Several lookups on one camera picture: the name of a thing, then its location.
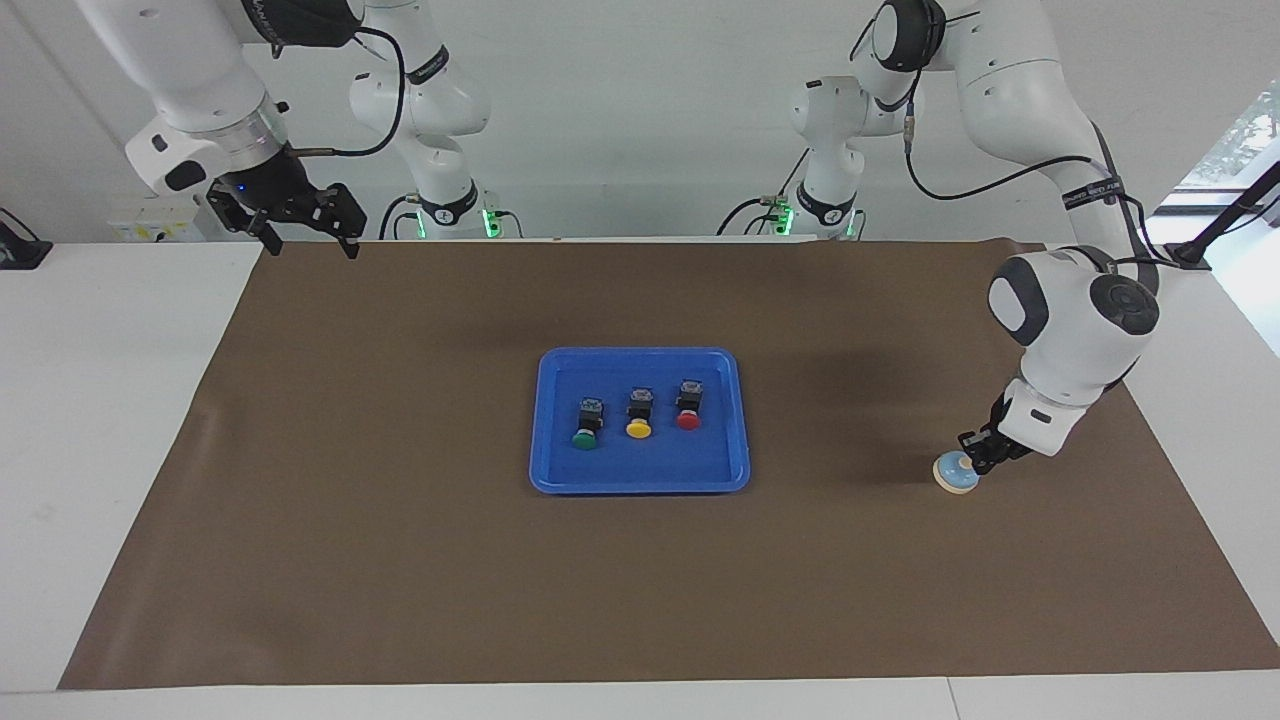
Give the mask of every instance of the green light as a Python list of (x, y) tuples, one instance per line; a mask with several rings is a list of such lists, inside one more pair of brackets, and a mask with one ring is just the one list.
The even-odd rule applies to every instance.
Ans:
[(796, 220), (796, 211), (786, 205), (782, 206), (782, 218), (778, 219), (778, 234), (791, 234), (791, 225)]
[(502, 236), (502, 222), (493, 214), (493, 210), (486, 209), (484, 211), (484, 227), (485, 232), (489, 233), (489, 237)]

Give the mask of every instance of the red cap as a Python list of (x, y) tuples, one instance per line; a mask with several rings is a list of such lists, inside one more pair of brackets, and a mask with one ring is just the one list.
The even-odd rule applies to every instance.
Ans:
[(676, 418), (676, 427), (682, 430), (696, 430), (703, 427), (703, 421), (698, 418), (698, 413), (685, 410)]

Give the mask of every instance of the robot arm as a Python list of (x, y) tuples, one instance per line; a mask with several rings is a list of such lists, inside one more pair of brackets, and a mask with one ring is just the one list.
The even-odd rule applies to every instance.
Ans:
[[(961, 482), (952, 482), (956, 473), (934, 466), (943, 487), (965, 492), (1000, 462), (1061, 450), (1076, 421), (1124, 377), (1149, 341), (1160, 316), (1155, 299), (1160, 277), (1152, 264), (1138, 264), (1137, 278), (1117, 270), (1116, 258), (1144, 258), (1147, 251), (1123, 201), (1124, 186), (1106, 141), (1066, 86), (1039, 0), (978, 0), (954, 19), (934, 0), (887, 0), (851, 59), (856, 79), (844, 82), (859, 90), (858, 100), (829, 111), (822, 131), (835, 127), (835, 135), (851, 132), (849, 137), (904, 132), (914, 177), (919, 74), (954, 72), (969, 137), (996, 158), (1046, 174), (1062, 193), (1079, 245), (1015, 256), (992, 281), (989, 307), (1027, 352), (989, 423), (960, 437), (964, 452), (951, 470), (960, 470)], [(818, 106), (814, 92), (831, 92), (828, 85), (835, 86), (826, 78), (822, 87), (810, 83), (810, 114)], [(872, 132), (859, 129), (860, 118), (872, 117), (884, 120), (867, 123)], [(835, 142), (814, 143), (822, 132), (797, 128), (810, 140), (814, 163), (828, 158), (810, 170), (813, 179), (801, 181), (792, 205), (796, 227), (812, 231), (836, 214), (810, 211), (804, 195), (851, 201), (858, 178), (846, 169), (840, 182), (831, 182)]]
[[(485, 128), (488, 95), (451, 60), (425, 1), (370, 0), (365, 27), (394, 36), (404, 53), (408, 91), (392, 146), (413, 176), (429, 237), (493, 234), (484, 190), (472, 179), (462, 147), (453, 140)], [(366, 47), (379, 58), (393, 58), (385, 41), (375, 40)], [(351, 109), (361, 123), (375, 129), (390, 124), (399, 104), (398, 79), (385, 70), (356, 77)]]
[[(276, 255), (282, 243), (270, 223), (300, 223), (335, 237), (348, 258), (356, 256), (364, 211), (344, 186), (317, 190), (310, 183), (289, 151), (275, 104), (212, 0), (77, 4), (159, 111), (125, 145), (131, 164), (151, 190), (183, 192), (216, 178), (207, 197), (229, 231), (257, 237)], [(270, 29), (273, 14), (262, 3), (253, 5), (255, 26)], [(339, 37), (358, 27), (344, 0), (340, 6), (310, 8), (308, 19), (323, 20), (324, 31)]]

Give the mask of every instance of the white wall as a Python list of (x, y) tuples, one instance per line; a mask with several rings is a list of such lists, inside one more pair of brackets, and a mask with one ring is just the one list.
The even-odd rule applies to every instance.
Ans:
[[(794, 88), (847, 72), (847, 49), (877, 3), (435, 0), (433, 9), (454, 61), (494, 96), (489, 129), (463, 140), (481, 182), (530, 233), (634, 236), (708, 233), (737, 201), (777, 190), (803, 149), (787, 122)], [(1130, 191), (1152, 206), (1280, 74), (1274, 0), (1046, 6), (1078, 100), (1107, 132)], [(0, 0), (0, 13), (14, 9), (33, 36), (4, 23), (0, 201), (59, 238), (104, 240), (105, 197), (142, 190), (118, 145), (152, 110), (72, 3)], [(31, 51), (41, 44), (69, 83)], [(298, 142), (376, 140), (347, 109), (349, 78), (372, 63), (361, 50), (291, 49), (275, 63), (262, 45), (247, 53), (294, 108), (287, 119)], [(922, 176), (960, 188), (1007, 172), (965, 138), (950, 78), (927, 78), (923, 94)], [(900, 141), (865, 150), (870, 236), (1069, 240), (1047, 181), (945, 206), (910, 188)], [(317, 183), (347, 182), (374, 223), (410, 188), (393, 154), (310, 168)], [(58, 217), (72, 206), (55, 200), (64, 196), (76, 210)]]

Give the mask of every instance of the white table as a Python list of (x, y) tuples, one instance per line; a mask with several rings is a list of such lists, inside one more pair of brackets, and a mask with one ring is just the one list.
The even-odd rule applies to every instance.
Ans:
[[(54, 693), (257, 256), (63, 245), (0, 274), (0, 717), (1280, 717), (1280, 671)], [(1210, 275), (1161, 302), (1129, 388), (1280, 635), (1280, 359)]]

